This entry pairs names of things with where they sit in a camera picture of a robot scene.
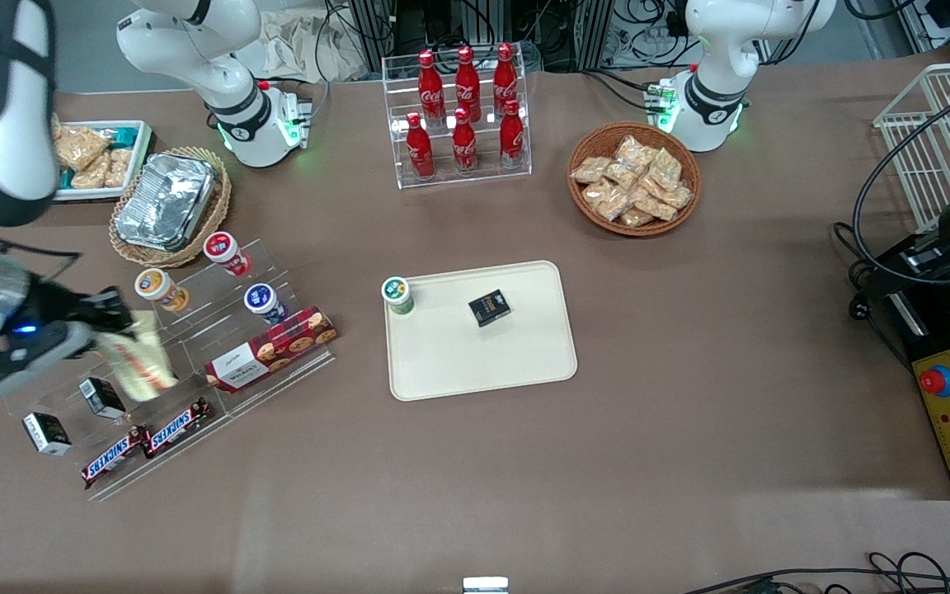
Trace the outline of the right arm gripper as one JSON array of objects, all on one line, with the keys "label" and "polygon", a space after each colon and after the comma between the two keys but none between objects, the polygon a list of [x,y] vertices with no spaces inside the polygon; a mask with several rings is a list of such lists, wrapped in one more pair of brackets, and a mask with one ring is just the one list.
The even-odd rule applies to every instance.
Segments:
[{"label": "right arm gripper", "polygon": [[33,279],[26,296],[26,322],[42,327],[53,321],[79,321],[91,326],[101,321],[101,333],[124,335],[132,334],[135,325],[118,286],[106,287],[93,296],[53,281]]}]

